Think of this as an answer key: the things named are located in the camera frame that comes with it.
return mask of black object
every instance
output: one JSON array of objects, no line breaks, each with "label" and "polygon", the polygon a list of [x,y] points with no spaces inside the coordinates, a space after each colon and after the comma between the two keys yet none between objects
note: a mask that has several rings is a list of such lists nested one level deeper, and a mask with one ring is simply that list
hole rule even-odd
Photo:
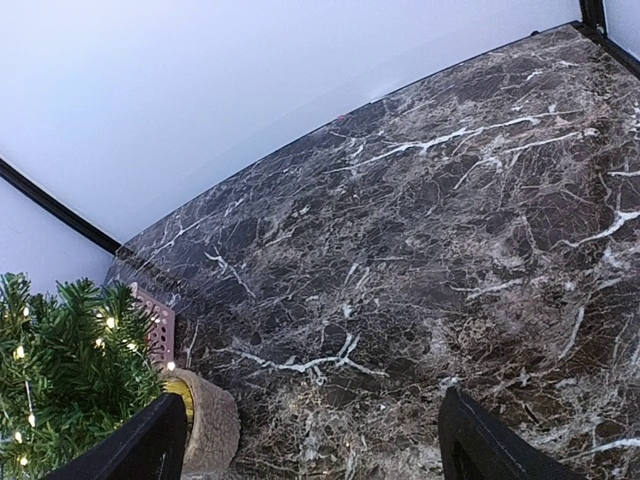
[{"label": "black object", "polygon": [[45,480],[178,480],[186,441],[184,402],[165,393]]},{"label": "black object", "polygon": [[585,480],[455,387],[447,390],[440,407],[438,436],[445,480]]},{"label": "black object", "polygon": [[580,22],[574,22],[571,25],[589,40],[600,45],[605,52],[620,62],[632,75],[640,79],[640,61],[637,58],[629,54],[617,43],[611,41],[606,34],[602,34],[588,25]]},{"label": "black object", "polygon": [[582,23],[603,35],[607,34],[603,0],[580,0],[580,10]]},{"label": "black object", "polygon": [[116,250],[122,246],[102,230],[91,225],[84,218],[69,210],[69,208],[65,207],[1,158],[0,178],[5,179],[30,200],[40,205],[67,226],[73,228],[83,237],[88,238],[99,247],[104,248],[107,252],[114,254]]}]

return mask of marble surface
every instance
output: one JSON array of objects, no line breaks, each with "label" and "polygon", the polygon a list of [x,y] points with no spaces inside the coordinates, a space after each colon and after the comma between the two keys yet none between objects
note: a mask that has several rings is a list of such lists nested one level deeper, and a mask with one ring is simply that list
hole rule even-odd
[{"label": "marble surface", "polygon": [[640,478],[640,83],[565,26],[258,161],[109,278],[229,390],[225,478],[442,478],[460,385],[593,479]]}]

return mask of white wall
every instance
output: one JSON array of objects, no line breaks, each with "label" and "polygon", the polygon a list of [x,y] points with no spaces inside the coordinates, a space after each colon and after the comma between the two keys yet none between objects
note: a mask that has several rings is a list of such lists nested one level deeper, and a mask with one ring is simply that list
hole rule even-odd
[{"label": "white wall", "polygon": [[605,0],[604,7],[611,40],[640,58],[640,2]]},{"label": "white wall", "polygon": [[0,273],[26,273],[32,292],[55,292],[56,280],[101,284],[111,255],[0,179]]},{"label": "white wall", "polygon": [[577,0],[0,4],[0,155],[125,241],[309,131]]}]

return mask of pink pegboard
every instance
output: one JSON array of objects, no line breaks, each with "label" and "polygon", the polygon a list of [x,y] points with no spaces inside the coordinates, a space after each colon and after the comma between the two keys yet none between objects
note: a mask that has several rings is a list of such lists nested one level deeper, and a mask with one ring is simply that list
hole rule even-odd
[{"label": "pink pegboard", "polygon": [[140,288],[137,283],[131,284],[131,291],[133,296],[142,303],[144,309],[151,313],[154,319],[153,327],[147,336],[147,342],[153,350],[150,354],[151,361],[163,366],[173,362],[176,313],[166,305],[158,302]]}]

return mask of gold object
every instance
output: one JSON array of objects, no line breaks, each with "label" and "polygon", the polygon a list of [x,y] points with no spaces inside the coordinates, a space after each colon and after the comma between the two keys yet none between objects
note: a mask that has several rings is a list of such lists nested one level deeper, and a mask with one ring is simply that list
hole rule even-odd
[{"label": "gold object", "polygon": [[169,378],[164,384],[164,391],[167,393],[177,393],[182,397],[184,406],[187,409],[187,423],[193,425],[193,397],[187,384],[179,378]]}]

